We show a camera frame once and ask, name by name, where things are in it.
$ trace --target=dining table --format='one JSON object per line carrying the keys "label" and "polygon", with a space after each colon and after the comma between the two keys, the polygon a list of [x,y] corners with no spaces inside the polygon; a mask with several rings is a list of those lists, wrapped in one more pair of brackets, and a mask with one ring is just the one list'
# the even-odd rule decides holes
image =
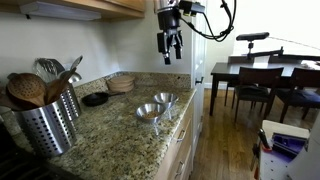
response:
{"label": "dining table", "polygon": [[229,82],[239,79],[240,67],[247,68],[279,68],[283,67],[283,72],[278,83],[279,87],[289,87],[289,79],[294,68],[305,68],[300,62],[292,63],[227,63],[218,62],[215,64],[211,71],[212,75],[212,88],[211,88],[211,100],[210,100],[210,116],[213,115],[215,98],[218,93],[219,82]]}

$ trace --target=kitchen cabinet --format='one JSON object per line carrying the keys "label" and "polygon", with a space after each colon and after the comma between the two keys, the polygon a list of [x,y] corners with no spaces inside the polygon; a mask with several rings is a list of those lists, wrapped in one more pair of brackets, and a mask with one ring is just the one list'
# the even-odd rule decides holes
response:
{"label": "kitchen cabinet", "polygon": [[[145,0],[38,0],[101,13],[98,21],[121,21],[144,18]],[[0,11],[20,13],[19,6],[35,0],[0,0]]]}
{"label": "kitchen cabinet", "polygon": [[192,170],[192,126],[193,126],[193,100],[176,130],[168,151],[160,165],[155,177],[162,179],[188,179]]}

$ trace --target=stainless steel bowl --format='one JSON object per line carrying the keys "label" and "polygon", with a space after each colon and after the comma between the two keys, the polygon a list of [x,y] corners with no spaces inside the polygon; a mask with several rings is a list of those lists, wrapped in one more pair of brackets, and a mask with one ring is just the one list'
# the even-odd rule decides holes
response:
{"label": "stainless steel bowl", "polygon": [[178,96],[172,93],[158,93],[153,97],[154,101],[164,105],[166,109],[171,108],[179,100]]}
{"label": "stainless steel bowl", "polygon": [[[166,108],[161,104],[146,103],[137,109],[136,116],[142,122],[153,124],[159,122],[165,110]],[[153,112],[155,112],[157,116],[150,116]]]}

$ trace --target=cabinet door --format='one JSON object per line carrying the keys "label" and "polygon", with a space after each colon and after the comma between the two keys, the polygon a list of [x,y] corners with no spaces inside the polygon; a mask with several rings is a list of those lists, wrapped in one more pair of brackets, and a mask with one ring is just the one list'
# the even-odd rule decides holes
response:
{"label": "cabinet door", "polygon": [[137,11],[144,11],[145,10],[145,1],[144,0],[104,0],[114,4],[118,4],[121,6],[128,7],[130,9],[134,9]]}

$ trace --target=wooden floor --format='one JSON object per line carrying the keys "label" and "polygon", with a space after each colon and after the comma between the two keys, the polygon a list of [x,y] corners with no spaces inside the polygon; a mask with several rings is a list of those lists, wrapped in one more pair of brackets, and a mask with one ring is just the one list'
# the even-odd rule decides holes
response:
{"label": "wooden floor", "polygon": [[[218,91],[213,116],[209,116],[211,90],[205,90],[203,128],[194,158],[191,180],[251,180],[250,171],[252,145],[257,141],[257,132],[262,125],[260,104],[250,110],[250,103],[240,101],[238,120],[234,123],[231,109],[232,91],[224,106],[225,91]],[[268,120],[279,122],[282,102],[275,99]],[[297,127],[311,128],[316,110],[310,110],[301,120],[301,108],[289,107],[284,123]]]}

